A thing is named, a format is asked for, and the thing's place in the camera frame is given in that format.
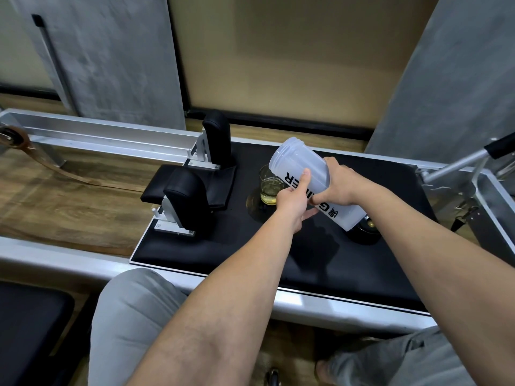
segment beige roller blind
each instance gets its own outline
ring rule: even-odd
[[[375,127],[438,0],[170,0],[193,106]]]
[[[0,0],[0,84],[54,89],[9,0]]]

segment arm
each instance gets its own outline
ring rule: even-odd
[[[326,159],[331,185],[312,203],[358,204],[477,384],[515,384],[515,269],[386,188]]]
[[[279,279],[306,211],[305,171],[295,191],[239,251],[190,294],[145,354],[128,385],[248,384]]]

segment glass cup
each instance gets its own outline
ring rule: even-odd
[[[263,203],[274,206],[277,204],[277,194],[280,190],[286,187],[286,184],[281,181],[272,171],[265,165],[259,171],[260,178],[260,191],[261,200]]]

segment plastic container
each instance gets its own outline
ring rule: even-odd
[[[295,137],[287,139],[276,150],[268,166],[274,175],[292,188],[297,188],[299,185],[304,168],[309,168],[311,181],[307,189],[308,198],[329,187],[329,168],[323,158]],[[320,203],[316,207],[345,231],[351,230],[366,215],[364,209],[356,205]]]

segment person's right hand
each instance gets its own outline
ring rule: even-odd
[[[324,158],[329,167],[331,183],[329,188],[311,197],[310,203],[318,205],[322,202],[336,203],[342,206],[359,204],[360,197],[374,182],[354,172],[345,165],[338,164],[334,157]]]

